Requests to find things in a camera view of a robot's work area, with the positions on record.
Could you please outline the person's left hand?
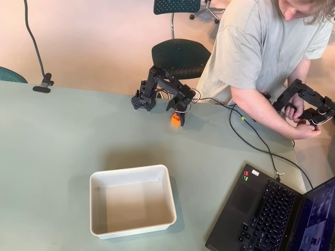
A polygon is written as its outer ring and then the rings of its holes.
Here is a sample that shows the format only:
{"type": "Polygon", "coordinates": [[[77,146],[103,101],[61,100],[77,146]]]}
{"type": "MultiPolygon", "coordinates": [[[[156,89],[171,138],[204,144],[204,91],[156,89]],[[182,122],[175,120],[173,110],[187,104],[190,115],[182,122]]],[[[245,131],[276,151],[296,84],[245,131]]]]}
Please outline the person's left hand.
{"type": "Polygon", "coordinates": [[[292,120],[294,122],[301,121],[300,116],[302,115],[304,111],[304,103],[301,104],[288,104],[285,107],[285,116],[289,120],[292,120]]]}

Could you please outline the person's right hand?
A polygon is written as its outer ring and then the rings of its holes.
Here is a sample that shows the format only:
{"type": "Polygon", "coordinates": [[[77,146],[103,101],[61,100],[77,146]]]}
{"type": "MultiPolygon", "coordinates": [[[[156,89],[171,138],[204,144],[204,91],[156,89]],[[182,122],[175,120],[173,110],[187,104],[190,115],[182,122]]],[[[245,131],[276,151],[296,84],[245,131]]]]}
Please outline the person's right hand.
{"type": "Polygon", "coordinates": [[[318,126],[307,124],[305,120],[300,121],[295,127],[294,140],[311,139],[318,136],[321,129],[318,126]]]}

